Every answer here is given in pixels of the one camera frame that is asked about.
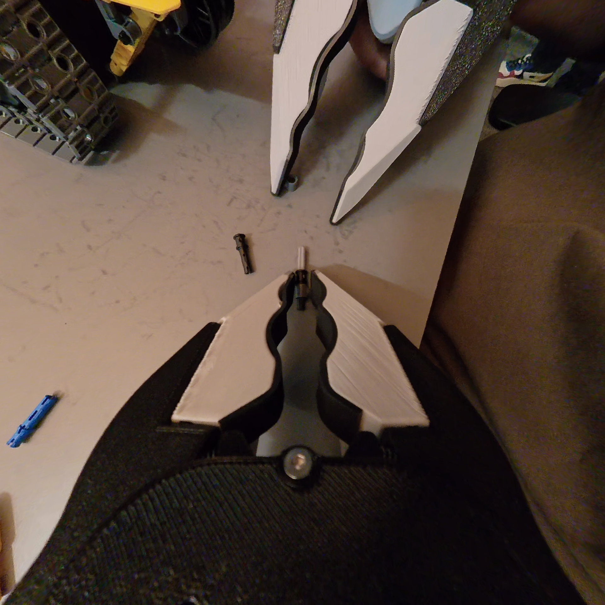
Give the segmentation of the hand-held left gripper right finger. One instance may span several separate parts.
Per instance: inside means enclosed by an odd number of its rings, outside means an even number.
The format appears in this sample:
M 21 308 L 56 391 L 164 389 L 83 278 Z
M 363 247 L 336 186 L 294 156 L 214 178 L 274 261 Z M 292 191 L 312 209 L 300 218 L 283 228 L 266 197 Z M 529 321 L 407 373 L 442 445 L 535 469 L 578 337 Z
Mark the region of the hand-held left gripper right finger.
M 316 334 L 325 348 L 317 389 L 322 421 L 336 435 L 427 427 L 384 322 L 321 272 L 312 272 L 311 281 Z

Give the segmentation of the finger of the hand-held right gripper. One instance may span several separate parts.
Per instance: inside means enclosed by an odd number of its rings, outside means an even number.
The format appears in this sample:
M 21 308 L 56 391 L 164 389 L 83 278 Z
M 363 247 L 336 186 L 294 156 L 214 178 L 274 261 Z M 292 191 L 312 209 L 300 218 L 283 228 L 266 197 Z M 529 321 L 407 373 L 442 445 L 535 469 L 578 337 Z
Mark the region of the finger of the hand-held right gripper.
M 270 121 L 270 188 L 279 195 L 301 135 L 316 110 L 320 83 L 349 40 L 357 1 L 277 1 Z
M 458 1 L 435 1 L 407 17 L 391 47 L 383 107 L 367 129 L 339 192 L 339 223 L 420 132 L 420 119 L 473 17 Z

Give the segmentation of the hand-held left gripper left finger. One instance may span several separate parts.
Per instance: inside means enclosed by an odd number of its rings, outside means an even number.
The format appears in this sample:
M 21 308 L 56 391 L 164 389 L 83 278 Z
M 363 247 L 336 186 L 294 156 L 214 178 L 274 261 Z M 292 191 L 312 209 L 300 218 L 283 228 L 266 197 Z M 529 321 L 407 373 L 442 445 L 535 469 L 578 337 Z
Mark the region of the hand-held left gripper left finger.
M 282 274 L 225 315 L 174 409 L 171 421 L 226 427 L 228 417 L 261 403 L 281 379 L 277 345 L 286 327 L 293 274 Z

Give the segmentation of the person's right forearm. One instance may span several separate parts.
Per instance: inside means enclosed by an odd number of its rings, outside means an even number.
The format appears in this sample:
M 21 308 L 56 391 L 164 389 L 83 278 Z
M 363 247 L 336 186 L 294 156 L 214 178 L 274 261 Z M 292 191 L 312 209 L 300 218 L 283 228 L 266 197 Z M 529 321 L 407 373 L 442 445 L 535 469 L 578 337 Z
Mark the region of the person's right forearm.
M 604 1 L 517 1 L 512 22 L 538 38 L 604 37 Z

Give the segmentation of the person's right hand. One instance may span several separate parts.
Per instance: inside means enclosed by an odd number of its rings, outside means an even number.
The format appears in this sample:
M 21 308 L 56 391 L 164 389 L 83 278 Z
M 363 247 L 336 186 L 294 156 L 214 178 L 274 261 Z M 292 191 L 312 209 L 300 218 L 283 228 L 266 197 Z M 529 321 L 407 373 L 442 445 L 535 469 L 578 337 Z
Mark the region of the person's right hand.
M 349 42 L 360 64 L 375 77 L 387 81 L 391 44 L 381 42 L 374 35 L 366 4 L 358 11 Z

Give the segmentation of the white multicolour sneaker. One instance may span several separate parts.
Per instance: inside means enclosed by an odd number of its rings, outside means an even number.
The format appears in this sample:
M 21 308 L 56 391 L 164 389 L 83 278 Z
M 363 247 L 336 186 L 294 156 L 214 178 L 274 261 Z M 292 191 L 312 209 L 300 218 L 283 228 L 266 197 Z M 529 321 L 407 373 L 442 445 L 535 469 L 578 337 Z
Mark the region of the white multicolour sneaker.
M 511 61 L 504 60 L 499 66 L 495 86 L 498 88 L 504 88 L 510 85 L 535 85 L 544 87 L 547 86 L 549 80 L 556 72 L 556 69 L 557 68 L 546 71 L 542 68 L 536 68 L 533 64 L 532 54 L 527 54 Z

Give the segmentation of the person's brown trouser leg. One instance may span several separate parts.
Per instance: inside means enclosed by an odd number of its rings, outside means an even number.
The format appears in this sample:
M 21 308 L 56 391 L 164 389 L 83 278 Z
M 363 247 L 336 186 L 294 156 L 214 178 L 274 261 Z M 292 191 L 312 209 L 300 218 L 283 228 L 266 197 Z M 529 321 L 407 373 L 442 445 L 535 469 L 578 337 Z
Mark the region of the person's brown trouser leg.
M 503 446 L 604 604 L 604 82 L 477 147 L 422 349 Z

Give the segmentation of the blue toy pin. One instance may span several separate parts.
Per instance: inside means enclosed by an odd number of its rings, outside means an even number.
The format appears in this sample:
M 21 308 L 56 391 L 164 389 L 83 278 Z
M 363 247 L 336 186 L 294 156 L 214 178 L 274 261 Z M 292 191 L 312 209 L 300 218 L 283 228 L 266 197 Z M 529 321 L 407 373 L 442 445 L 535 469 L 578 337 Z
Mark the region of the blue toy pin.
M 34 434 L 37 430 L 38 425 L 44 419 L 44 417 L 51 411 L 56 405 L 60 396 L 58 394 L 46 395 L 41 402 L 35 407 L 34 411 L 26 418 L 26 420 L 19 425 L 17 430 L 7 441 L 7 444 L 11 448 L 18 448 L 27 439 Z

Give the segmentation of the yellow black tracked toy vehicle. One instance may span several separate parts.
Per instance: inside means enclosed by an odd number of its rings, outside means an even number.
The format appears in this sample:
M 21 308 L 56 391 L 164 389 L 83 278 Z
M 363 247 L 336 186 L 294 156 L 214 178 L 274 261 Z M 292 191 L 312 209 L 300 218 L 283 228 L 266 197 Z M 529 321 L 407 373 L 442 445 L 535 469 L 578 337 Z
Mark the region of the yellow black tracked toy vehicle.
M 1 132 L 86 163 L 117 121 L 109 87 L 154 33 L 205 49 L 233 1 L 1 1 Z

